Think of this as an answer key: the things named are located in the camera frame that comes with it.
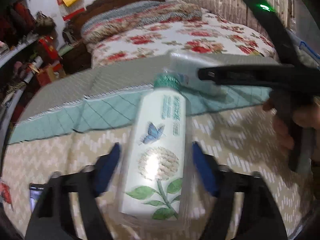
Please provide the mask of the person's right hand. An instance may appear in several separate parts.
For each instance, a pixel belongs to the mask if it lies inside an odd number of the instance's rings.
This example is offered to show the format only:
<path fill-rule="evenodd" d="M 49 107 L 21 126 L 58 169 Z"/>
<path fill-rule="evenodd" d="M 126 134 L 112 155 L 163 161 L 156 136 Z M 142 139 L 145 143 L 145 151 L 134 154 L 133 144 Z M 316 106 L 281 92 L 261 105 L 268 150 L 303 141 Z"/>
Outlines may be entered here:
<path fill-rule="evenodd" d="M 319 163 L 319 97 L 315 97 L 310 107 L 304 107 L 293 113 L 293 121 L 303 128 L 314 128 L 316 130 L 316 146 L 311 159 Z M 273 117 L 273 129 L 276 133 L 277 141 L 281 152 L 289 154 L 293 149 L 294 142 L 285 123 L 277 116 Z"/>

